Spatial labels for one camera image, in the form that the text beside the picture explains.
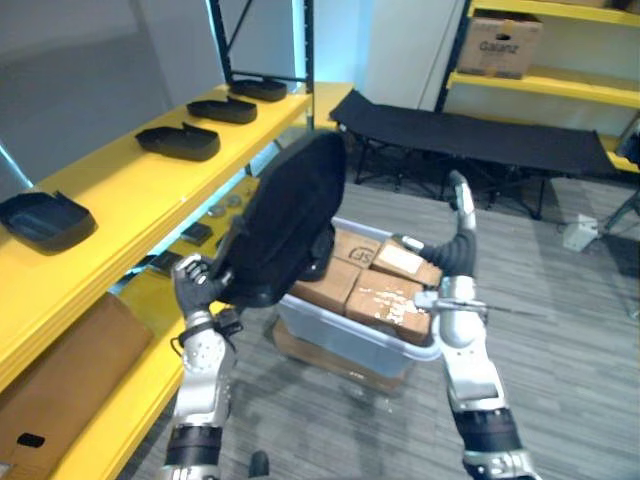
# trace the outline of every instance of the black plastic tray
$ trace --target black plastic tray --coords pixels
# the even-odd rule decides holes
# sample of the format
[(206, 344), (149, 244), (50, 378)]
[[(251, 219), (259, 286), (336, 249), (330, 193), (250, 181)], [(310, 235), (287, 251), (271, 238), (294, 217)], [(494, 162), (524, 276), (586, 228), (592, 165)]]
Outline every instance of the black plastic tray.
[(158, 127), (136, 135), (142, 148), (168, 157), (204, 161), (220, 151), (220, 137), (212, 130), (182, 123), (183, 129)]
[(218, 100), (191, 102), (187, 104), (187, 110), (194, 117), (239, 124), (251, 123), (258, 116), (258, 109), (254, 103), (235, 98), (227, 98), (226, 102)]
[(89, 210), (60, 192), (11, 197), (0, 203), (0, 222), (18, 239), (46, 254), (73, 247), (97, 226)]
[(230, 84), (231, 93), (276, 102), (287, 96), (287, 86), (273, 80), (236, 80)]

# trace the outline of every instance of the yellow shelf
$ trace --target yellow shelf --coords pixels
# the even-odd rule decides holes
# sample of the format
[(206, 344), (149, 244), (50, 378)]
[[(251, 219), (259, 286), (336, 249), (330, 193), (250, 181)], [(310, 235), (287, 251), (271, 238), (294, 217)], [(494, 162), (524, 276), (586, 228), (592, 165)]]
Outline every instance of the yellow shelf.
[(640, 168), (638, 168), (638, 165), (636, 165), (635, 163), (631, 163), (631, 161), (629, 161), (629, 159), (625, 157), (620, 157), (615, 154), (614, 150), (616, 149), (616, 145), (618, 143), (618, 139), (616, 137), (601, 135), (600, 141), (602, 142), (602, 145), (604, 145), (604, 148), (607, 150), (609, 160), (611, 161), (613, 166), (616, 167), (616, 169), (629, 173), (640, 173)]
[[(226, 205), (226, 199), (235, 194), (242, 198), (241, 205), (227, 207), (223, 217), (204, 215), (198, 220), (214, 232), (204, 244), (198, 247), (178, 240), (169, 250), (181, 255), (197, 251), (213, 256), (216, 243), (231, 225), (231, 218), (242, 213), (257, 186), (258, 179), (243, 178), (219, 202)], [(120, 298), (151, 329), (155, 340), (76, 439), (52, 480), (115, 478), (180, 386), (182, 362), (169, 341), (184, 330), (184, 323), (171, 281), (147, 270), (124, 287)], [(224, 304), (215, 303), (211, 310), (217, 312), (222, 308)]]
[[(201, 98), (219, 98), (216, 89)], [(136, 129), (44, 180), (87, 207), (98, 229), (53, 256), (41, 255), (0, 231), (0, 391), (162, 240), (310, 105), (308, 95), (251, 100), (258, 118), (231, 125), (190, 117), (184, 107)], [(182, 121), (216, 130), (222, 148), (190, 162), (144, 152), (134, 133)]]
[[(324, 130), (335, 130), (336, 122), (329, 118), (331, 110), (336, 108), (344, 97), (353, 89), (353, 83), (348, 82), (315, 82), (314, 98), (314, 127)], [(296, 127), (306, 127), (306, 116), (300, 116), (293, 123)]]
[(473, 0), (469, 15), (474, 9), (500, 10), (507, 12), (531, 13), (533, 15), (549, 15), (572, 20), (613, 23), (640, 27), (640, 15), (608, 8), (586, 7), (583, 5), (567, 5), (537, 0)]
[(449, 86), (456, 83), (640, 108), (638, 82), (557, 68), (531, 67), (527, 74), (518, 80), (469, 75), (456, 71), (449, 77)]

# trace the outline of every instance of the black foam cushion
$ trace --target black foam cushion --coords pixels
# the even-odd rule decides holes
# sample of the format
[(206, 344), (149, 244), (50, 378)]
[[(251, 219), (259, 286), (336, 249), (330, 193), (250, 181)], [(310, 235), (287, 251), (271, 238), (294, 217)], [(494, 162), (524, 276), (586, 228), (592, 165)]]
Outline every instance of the black foam cushion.
[(271, 162), (243, 214), (246, 231), (224, 260), (222, 270), (231, 268), (234, 280), (222, 301), (264, 307), (293, 286), (342, 202), (345, 156), (338, 134), (314, 133)]

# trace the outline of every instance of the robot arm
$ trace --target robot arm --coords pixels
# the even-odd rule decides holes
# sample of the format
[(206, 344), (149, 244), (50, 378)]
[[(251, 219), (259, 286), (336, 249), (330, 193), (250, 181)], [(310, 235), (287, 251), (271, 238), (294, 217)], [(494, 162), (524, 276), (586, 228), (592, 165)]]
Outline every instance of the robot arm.
[(444, 359), (447, 394), (464, 442), (462, 463), (475, 480), (541, 480), (523, 448), (502, 381), (486, 349), (487, 307), (475, 295), (475, 211), (471, 191), (458, 172), (458, 232), (440, 247), (407, 236), (395, 239), (443, 270), (438, 292), (422, 292), (416, 306), (434, 317), (433, 337)]
[(235, 349), (228, 337), (241, 327), (237, 317), (229, 314), (232, 311), (214, 316), (209, 310), (232, 279), (230, 272), (212, 278), (213, 265), (213, 260), (194, 254), (173, 269), (176, 297), (186, 323), (179, 337), (184, 377), (159, 480), (220, 478), (218, 459), (229, 414), (229, 375), (235, 363)]

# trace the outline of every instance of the white wall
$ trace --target white wall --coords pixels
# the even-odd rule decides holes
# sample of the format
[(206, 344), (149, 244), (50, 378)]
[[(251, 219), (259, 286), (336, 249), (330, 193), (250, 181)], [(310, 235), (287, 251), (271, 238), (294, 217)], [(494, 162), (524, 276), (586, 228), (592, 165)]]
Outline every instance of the white wall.
[[(234, 67), (293, 74), (290, 15), (256, 1)], [(0, 144), (34, 182), (220, 83), (205, 0), (2, 0)], [(1, 201), (22, 184), (0, 163)]]
[(362, 88), (369, 52), (373, 0), (314, 3), (315, 77)]
[(375, 0), (364, 95), (373, 102), (407, 108), (435, 103), (460, 4), (461, 0)]

